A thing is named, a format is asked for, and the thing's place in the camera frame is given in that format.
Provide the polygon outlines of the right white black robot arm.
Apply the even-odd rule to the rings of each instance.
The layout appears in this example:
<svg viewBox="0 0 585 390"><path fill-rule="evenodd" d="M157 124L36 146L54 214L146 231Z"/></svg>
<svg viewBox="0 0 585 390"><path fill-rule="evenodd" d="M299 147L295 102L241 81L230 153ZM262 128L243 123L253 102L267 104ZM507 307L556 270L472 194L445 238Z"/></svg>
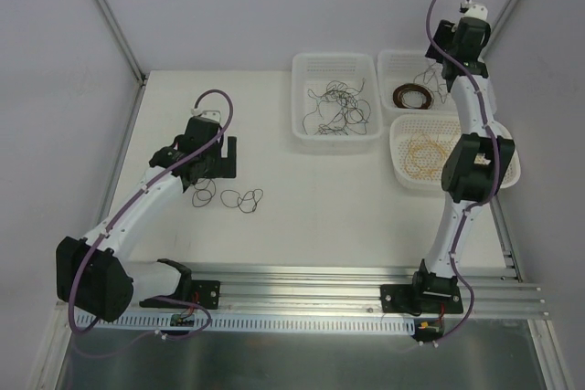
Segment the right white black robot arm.
<svg viewBox="0 0 585 390"><path fill-rule="evenodd" d="M459 270L464 241L475 217L497 194L516 150L495 124L488 70L480 54L491 34L486 20L442 20L427 52L455 102L461 135L441 171L445 193L439 230L410 284L411 314L463 312Z"/></svg>

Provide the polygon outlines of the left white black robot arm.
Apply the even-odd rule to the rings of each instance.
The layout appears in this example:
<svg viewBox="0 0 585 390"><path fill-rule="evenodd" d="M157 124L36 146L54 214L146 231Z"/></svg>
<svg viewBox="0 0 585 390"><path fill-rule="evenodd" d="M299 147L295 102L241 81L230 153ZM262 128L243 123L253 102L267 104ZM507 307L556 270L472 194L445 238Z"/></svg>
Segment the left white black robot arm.
<svg viewBox="0 0 585 390"><path fill-rule="evenodd" d="M102 321L118 319L129 305L182 307L194 295L192 271L169 258L129 260L145 227L171 200L204 179L236 176L237 140L219 135L218 111L192 116L184 133L157 151L140 182L115 214L81 238L65 237L56 250L60 300Z"/></svg>

